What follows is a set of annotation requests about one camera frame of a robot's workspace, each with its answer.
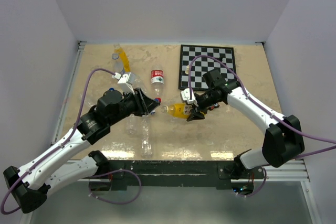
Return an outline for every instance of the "red bottle label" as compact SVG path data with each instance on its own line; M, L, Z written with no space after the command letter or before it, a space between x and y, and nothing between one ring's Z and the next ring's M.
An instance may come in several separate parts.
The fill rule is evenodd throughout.
M163 71L162 70L152 70L151 72L151 83L160 82L163 84Z

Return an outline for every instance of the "white wall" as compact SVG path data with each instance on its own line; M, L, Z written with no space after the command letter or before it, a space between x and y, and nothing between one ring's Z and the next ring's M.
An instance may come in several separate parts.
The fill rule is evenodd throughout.
M281 108L336 140L336 0L290 0L266 42ZM305 139L306 150L329 144ZM323 223L336 222L336 151L305 158Z
M76 38L264 41L288 0L56 0Z
M55 0L0 0L0 171L50 144L75 48ZM1 200L6 188L2 177ZM7 210L17 206L10 198ZM0 223L20 216L0 214Z

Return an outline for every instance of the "black metal base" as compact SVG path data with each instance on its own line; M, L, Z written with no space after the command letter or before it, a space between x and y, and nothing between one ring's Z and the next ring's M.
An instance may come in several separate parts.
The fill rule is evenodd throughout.
M235 169L234 161L124 161L110 160L110 169L128 169L135 172L142 186L164 187L216 187L219 190L232 190L231 179ZM255 179L264 178L258 172L260 167L243 172L239 178L248 179L251 173ZM104 190L106 186L90 182L91 188ZM128 173L113 174L111 190L126 190L137 186L137 179Z

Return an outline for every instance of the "bottle cap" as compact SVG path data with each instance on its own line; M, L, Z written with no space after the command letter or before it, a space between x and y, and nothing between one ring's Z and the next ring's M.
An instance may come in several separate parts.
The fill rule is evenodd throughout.
M117 53L112 54L112 59L113 60L118 60L119 59L119 54L117 54Z
M168 106L162 106L161 107L161 112L163 112L163 113L167 113L168 110L169 110Z
M157 101L157 102L159 102L159 103L161 103L161 98L155 98L154 99L155 101ZM155 114L155 110L153 110L152 112L151 112L151 115L154 115Z

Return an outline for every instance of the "clear plastic bottle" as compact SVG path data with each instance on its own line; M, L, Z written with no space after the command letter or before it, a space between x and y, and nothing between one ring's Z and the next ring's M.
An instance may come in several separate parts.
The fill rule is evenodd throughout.
M152 66L151 84L155 99L157 99L161 103L161 96L163 93L164 85L163 70L161 65L155 64Z
M127 58L124 49L122 49L122 47L119 44L114 44L114 52L119 54L119 57L122 60L122 63L124 64L125 72L130 72L131 71L130 62Z
M137 75L135 75L135 80L133 83L133 88L141 88L141 90L146 94L147 93L147 89L144 85L144 83L142 82L141 78ZM130 135L136 135L138 132L138 128L139 128L139 121L140 118L138 116L135 116L133 114L131 114L127 120L126 120L126 132Z
M146 158L153 156L150 117L150 115L141 117L141 156Z
M187 119L191 113L192 106L184 103L176 103L169 106L162 106L161 111L172 115L175 118Z
M124 64L122 63L122 60L120 59L118 53L112 54L112 64L113 64L113 71L115 73L119 73L121 75L125 73Z

